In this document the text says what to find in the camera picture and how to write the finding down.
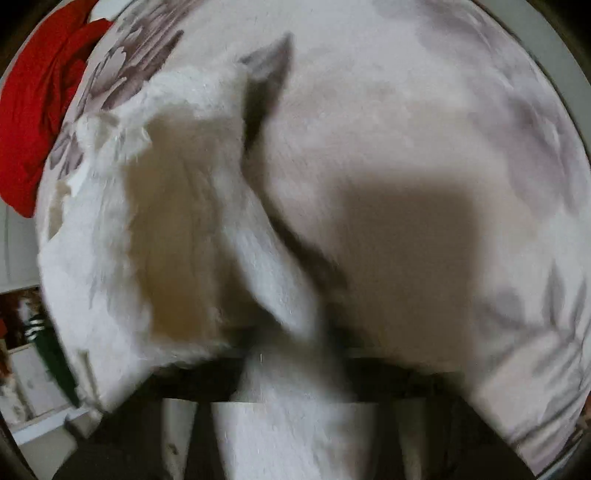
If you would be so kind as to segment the white fluffy garment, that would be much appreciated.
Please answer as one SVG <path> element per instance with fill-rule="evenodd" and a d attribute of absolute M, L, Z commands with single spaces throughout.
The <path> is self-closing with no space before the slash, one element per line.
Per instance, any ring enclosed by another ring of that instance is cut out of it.
<path fill-rule="evenodd" d="M 290 66 L 291 39 L 156 73 L 72 126 L 81 164 L 51 194 L 39 266 L 84 400 L 111 417 L 141 387 L 256 346 L 214 424 L 230 479 L 360 479 L 372 410 L 332 350 L 345 289 L 297 259 L 242 167 Z"/>

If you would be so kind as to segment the green striped jacket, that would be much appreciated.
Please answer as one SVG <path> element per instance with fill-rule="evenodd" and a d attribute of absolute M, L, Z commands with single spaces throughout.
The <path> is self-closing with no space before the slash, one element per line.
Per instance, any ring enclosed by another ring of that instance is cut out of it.
<path fill-rule="evenodd" d="M 77 381 L 61 348 L 60 341 L 51 321 L 42 314 L 31 317 L 26 322 L 25 337 L 32 343 L 49 373 L 69 403 L 79 408 L 81 400 L 77 393 Z"/>

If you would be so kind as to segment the white wardrobe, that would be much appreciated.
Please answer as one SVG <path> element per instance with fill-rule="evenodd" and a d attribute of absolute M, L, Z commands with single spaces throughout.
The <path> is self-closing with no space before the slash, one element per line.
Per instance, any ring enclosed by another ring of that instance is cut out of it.
<path fill-rule="evenodd" d="M 4 201 L 0 204 L 1 293 L 38 286 L 38 246 L 32 219 L 17 214 Z"/>

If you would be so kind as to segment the floral plush bed blanket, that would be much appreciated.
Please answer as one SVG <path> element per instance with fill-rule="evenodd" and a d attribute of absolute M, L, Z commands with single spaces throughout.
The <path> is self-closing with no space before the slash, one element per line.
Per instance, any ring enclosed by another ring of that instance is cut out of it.
<path fill-rule="evenodd" d="M 48 156 L 39 247 L 53 188 L 82 161 L 81 115 L 284 36 L 290 66 L 242 167 L 297 259 L 342 281 L 327 329 L 346 384 L 353 358 L 440 375 L 536 478 L 590 392 L 590 162 L 544 72 L 471 1 L 131 3 Z M 169 479 L 184 479 L 195 412 L 163 401 Z M 405 479 L 429 479 L 426 402 L 394 413 Z"/>

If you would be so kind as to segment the red blanket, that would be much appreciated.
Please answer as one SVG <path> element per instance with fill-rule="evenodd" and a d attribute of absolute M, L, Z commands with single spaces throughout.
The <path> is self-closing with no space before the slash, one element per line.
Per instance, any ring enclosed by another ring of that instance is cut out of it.
<path fill-rule="evenodd" d="M 88 20 L 96 2 L 72 1 L 33 33 L 1 91 L 1 198 L 34 215 L 44 164 L 61 131 L 87 60 L 111 26 Z"/>

